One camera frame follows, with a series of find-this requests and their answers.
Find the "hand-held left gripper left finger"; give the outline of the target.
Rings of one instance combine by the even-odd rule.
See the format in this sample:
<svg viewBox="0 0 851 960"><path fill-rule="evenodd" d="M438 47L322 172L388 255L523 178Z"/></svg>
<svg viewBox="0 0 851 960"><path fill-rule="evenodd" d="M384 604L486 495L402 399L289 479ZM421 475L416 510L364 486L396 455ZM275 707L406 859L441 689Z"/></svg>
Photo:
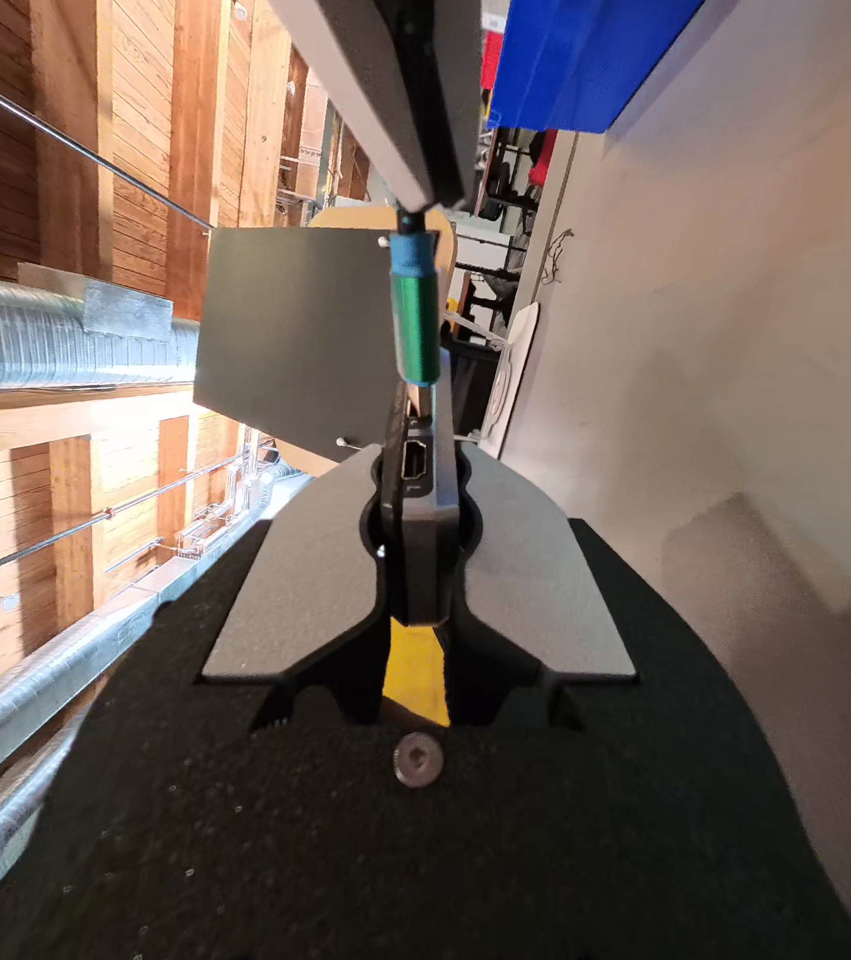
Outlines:
<svg viewBox="0 0 851 960"><path fill-rule="evenodd" d="M271 518L204 681L272 687L290 703L319 688L347 722L378 720L391 625L369 520L382 452L377 443L354 452Z"/></svg>

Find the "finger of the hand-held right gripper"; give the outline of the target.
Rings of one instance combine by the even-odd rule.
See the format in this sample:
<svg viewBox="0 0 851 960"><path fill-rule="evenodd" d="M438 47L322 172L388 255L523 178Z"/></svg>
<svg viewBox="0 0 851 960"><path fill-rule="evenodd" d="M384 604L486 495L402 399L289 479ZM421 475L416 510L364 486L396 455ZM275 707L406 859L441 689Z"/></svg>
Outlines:
<svg viewBox="0 0 851 960"><path fill-rule="evenodd" d="M429 172L439 205L460 206L475 179L483 30L480 1L432 6Z"/></svg>
<svg viewBox="0 0 851 960"><path fill-rule="evenodd" d="M398 205L436 202L392 34L373 1L274 1L292 43L314 70Z"/></svg>

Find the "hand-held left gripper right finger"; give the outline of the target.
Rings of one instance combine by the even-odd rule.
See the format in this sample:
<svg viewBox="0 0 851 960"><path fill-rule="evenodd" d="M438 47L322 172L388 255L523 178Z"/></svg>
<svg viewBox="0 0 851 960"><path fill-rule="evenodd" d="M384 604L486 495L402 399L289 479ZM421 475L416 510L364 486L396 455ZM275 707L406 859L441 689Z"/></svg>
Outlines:
<svg viewBox="0 0 851 960"><path fill-rule="evenodd" d="M636 666L565 512L480 448L461 449L467 536L451 602L451 724L552 725L563 690Z"/></svg>

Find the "large blue plastic bin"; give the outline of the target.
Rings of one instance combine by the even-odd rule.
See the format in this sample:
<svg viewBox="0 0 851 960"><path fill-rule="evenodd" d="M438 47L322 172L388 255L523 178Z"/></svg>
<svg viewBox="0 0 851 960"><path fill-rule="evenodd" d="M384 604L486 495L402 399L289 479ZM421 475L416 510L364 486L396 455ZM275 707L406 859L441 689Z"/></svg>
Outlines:
<svg viewBox="0 0 851 960"><path fill-rule="evenodd" d="M509 2L490 126L605 134L702 6Z"/></svg>

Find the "black HDMI switch box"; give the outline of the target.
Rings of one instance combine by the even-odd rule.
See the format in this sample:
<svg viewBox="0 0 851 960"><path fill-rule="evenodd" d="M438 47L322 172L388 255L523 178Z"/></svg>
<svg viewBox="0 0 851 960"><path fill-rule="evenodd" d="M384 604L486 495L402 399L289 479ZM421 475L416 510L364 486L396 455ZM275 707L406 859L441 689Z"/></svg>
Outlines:
<svg viewBox="0 0 851 960"><path fill-rule="evenodd" d="M448 619L460 543L452 381L446 371L429 393L430 416L413 416L408 384L397 383L380 461L388 601L392 616L412 627Z"/></svg>

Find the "yellow plastic bin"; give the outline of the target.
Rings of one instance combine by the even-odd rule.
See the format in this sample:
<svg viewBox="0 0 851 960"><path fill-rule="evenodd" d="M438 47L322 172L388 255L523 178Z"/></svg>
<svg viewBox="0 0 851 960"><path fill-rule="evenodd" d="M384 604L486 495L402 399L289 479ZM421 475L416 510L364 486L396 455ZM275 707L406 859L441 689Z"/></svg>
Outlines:
<svg viewBox="0 0 851 960"><path fill-rule="evenodd" d="M450 717L446 703L445 654L435 630L408 627L392 619L391 646L382 694L389 706L447 728Z"/></svg>

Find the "thin metal ceiling rod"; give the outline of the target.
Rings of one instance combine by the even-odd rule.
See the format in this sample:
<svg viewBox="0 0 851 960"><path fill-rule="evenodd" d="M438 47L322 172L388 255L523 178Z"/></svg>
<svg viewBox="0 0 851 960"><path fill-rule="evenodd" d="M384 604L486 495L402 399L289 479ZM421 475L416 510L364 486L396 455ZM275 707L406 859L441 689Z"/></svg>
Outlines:
<svg viewBox="0 0 851 960"><path fill-rule="evenodd" d="M107 158L100 153L87 148L86 146L79 143L74 138L68 136L66 133L60 131L57 127L51 126L47 121L41 119L34 113L27 110L25 107L19 105L18 103L12 101L11 99L3 96L0 93L0 109L11 114L16 119L27 124L29 127L40 132L41 134L52 138L62 146L66 147L72 152L78 154L82 158L93 162L101 169L107 171L107 173L112 174L114 177L118 178L123 183L133 187L144 195L148 196L150 199L156 203L162 205L168 210L179 214L181 217L185 218L192 224L195 224L199 228L203 229L207 233L211 232L214 229L214 226L204 220L197 214L193 213L191 210L188 210L186 207L182 206L175 200L169 198L168 196L160 193L158 190L151 187L149 184L120 168L114 162L107 160Z"/></svg>

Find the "silver ceiling duct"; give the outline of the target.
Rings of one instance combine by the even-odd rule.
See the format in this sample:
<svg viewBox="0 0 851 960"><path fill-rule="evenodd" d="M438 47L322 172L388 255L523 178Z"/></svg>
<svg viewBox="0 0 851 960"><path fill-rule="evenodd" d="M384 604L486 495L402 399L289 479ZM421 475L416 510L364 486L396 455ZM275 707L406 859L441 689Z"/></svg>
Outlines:
<svg viewBox="0 0 851 960"><path fill-rule="evenodd" d="M25 267L52 288L0 280L0 391L192 383L200 325L170 300Z"/></svg>
<svg viewBox="0 0 851 960"><path fill-rule="evenodd" d="M149 628L159 606L181 596L254 522L272 518L309 481L309 475L289 474L285 467L268 469L264 493L251 512L216 536L201 556L169 559L3 674L0 765L119 660ZM83 718L81 713L69 721L0 789L0 881L28 845Z"/></svg>

